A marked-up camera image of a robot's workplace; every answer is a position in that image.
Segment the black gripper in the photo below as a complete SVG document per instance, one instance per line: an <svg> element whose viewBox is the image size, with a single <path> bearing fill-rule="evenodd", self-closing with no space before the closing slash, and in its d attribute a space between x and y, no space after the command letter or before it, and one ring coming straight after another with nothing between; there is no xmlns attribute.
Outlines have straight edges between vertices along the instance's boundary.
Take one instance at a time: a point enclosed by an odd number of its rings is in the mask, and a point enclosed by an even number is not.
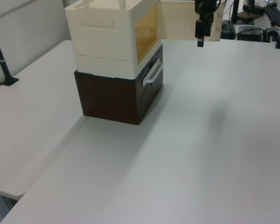
<svg viewBox="0 0 280 224"><path fill-rule="evenodd" d="M218 7L219 3L216 0L195 0L195 12L199 15L195 27L198 47L203 47L204 36L210 36L211 21Z"/></svg>

